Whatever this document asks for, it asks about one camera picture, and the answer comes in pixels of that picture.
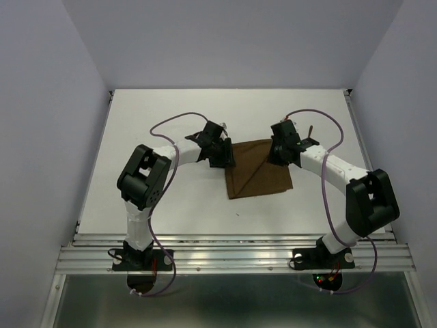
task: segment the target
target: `cable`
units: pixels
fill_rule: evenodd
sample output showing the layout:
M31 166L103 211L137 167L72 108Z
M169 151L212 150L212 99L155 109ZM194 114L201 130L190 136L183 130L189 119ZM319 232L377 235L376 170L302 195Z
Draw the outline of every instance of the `cable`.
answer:
M117 248L110 248L108 249L108 255L116 260L122 261L123 259L119 256L116 256L115 254L112 254L111 251L116 251Z
M292 111L291 113L288 113L285 117L285 119L288 119L291 115L297 114L297 113L303 113L303 112L311 112L311 113L318 113L321 114L323 116L326 116L327 118L329 118L331 121L333 121L335 123L335 125L337 125L337 128L339 128L340 131L340 140L339 142L337 142L335 145L333 145L331 148L329 148L326 151L326 154L323 158L322 161L322 174L321 174L321 181L322 181L322 197L323 197L323 204L325 207L325 213L326 213L326 218L328 219L328 224L329 224L329 228L330 231L333 233L335 239L342 244L345 247L351 247L351 245L348 245L346 243L344 243L340 237L338 236L337 232L335 231L334 228L334 224L333 224L333 220L330 216L330 211L329 211L329 204L328 204L328 198L326 196L326 181L325 181L325 177L326 177L326 162L328 160L328 156L330 155L330 152L332 152L335 148L337 148L338 146L340 146L343 143L344 140L344 131L340 125L340 123L338 123L338 121L336 119L334 119L334 117L332 117L331 115L325 113L324 111L320 111L319 109L298 109L297 111ZM374 243L374 241L370 238L370 237L366 237L367 240L371 243L372 247L373 247L373 251L375 253L375 261L373 263L373 268L370 272L369 277L359 286L355 287L355 288L351 288L349 290L340 290L337 292L333 292L334 294L348 294L350 292L354 292L358 289L361 289L362 287L364 287L367 283L369 283L371 281L371 279L373 278L373 275L375 273L376 270L376 266L378 264L378 251L376 250L376 245Z
M173 172L171 173L169 182L165 185L165 187L163 189L163 193L161 194L161 197L166 193L167 189L170 187L170 184L173 182L173 179L175 178L176 172L178 170L178 165L179 165L180 152L179 152L179 148L176 146L175 142L170 137L168 137L166 135L159 134L159 133L155 133L154 129L158 128L159 126L161 126L161 125L163 125L163 124L165 124L167 122L175 120L176 118L181 118L182 116L186 116L186 115L198 115L201 118L203 118L205 121L208 121L208 119L206 118L205 115L200 114L200 113L196 113L194 111L189 111L189 112L186 112L186 113L175 115L175 116L173 116L171 118L167 118L166 120L163 120L162 122L159 122L159 123L153 125L153 127L151 127L151 129L149 131L150 135L152 135L154 137L160 137L160 138L163 138L163 139L169 141L173 145L173 147L175 148L175 151L176 151L175 165L174 165L174 168L173 168ZM161 248L161 250L163 251L164 255L166 255L166 257L168 257L170 259L171 265L173 267L173 276L171 277L171 280L169 281L169 283L164 288L158 290L157 292L153 292L152 294L140 294L140 293L138 293L135 290L130 290L130 292L132 294L135 294L135 295L140 296L140 297L153 297L153 296L159 295L162 292L166 291L172 285L172 283L176 279L176 263L175 263L175 260L174 260L173 256L171 256L170 253L164 248L163 244L160 243L160 241L158 240L158 237L156 237L155 232L153 231L153 228L152 228L152 214L153 214L155 208L156 208L156 204L150 210L149 219L147 221L147 224L149 225L150 234L152 235L153 240L159 246L159 248Z
M336 278L336 276L338 276L338 274L340 272L340 261L337 262L337 272L335 272L335 274L332 276L333 272L334 272L334 270L331 271L331 273L329 274L330 277L328 277L328 280L330 282L333 281Z
M337 269L337 272L339 272L339 270L340 270L340 261L338 261L338 262L335 264L334 268L333 268L333 269L331 270L331 272L329 273L329 275L328 275L329 278L331 278L331 277L333 276L333 273L334 273L335 269Z

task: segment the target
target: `white wall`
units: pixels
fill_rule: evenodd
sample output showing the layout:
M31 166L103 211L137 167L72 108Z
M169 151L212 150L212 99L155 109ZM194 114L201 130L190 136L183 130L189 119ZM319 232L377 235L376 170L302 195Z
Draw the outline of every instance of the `white wall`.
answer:
M0 4L0 325L39 327L107 89L60 0Z
M406 0L352 99L373 166L390 174L395 232L410 245L437 322L436 17L436 1Z
M352 87L401 0L64 0L116 87Z

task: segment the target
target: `screw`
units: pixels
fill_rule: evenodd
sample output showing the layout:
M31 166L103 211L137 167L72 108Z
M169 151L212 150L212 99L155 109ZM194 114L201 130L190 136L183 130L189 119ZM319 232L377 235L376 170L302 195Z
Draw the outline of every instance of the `screw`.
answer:
M354 261L354 256L351 253L344 254L344 259L347 263L352 263Z
M297 253L297 254L293 254L294 256L293 256L293 259L294 259L294 262L296 262L296 263L302 263L302 260L298 260L299 258L301 258L302 257L302 254L300 254L300 253Z

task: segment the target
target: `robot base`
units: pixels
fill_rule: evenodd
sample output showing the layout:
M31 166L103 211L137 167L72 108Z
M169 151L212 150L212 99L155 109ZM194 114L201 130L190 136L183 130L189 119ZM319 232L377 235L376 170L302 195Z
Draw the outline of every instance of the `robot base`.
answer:
M296 248L293 250L293 258L289 266L293 270L331 270L337 263L341 269L353 269L354 257L350 248L346 248L337 254L324 254L319 247Z
M115 257L119 257L122 261L113 261L113 271L153 271L154 262L156 260L156 271L171 271L173 266L166 259L166 255L161 249L153 249L153 243L144 251L137 251L129 247L126 242L123 244L123 249L114 249ZM166 249L173 257L174 251Z

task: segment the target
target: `folded cloth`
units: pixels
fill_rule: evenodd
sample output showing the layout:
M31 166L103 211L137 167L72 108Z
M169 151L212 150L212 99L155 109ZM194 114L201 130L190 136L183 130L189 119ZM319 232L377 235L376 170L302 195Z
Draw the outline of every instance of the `folded cloth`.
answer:
M282 193L293 188L287 166L267 163L271 143L271 139L265 139L232 145L236 166L225 169L230 200Z

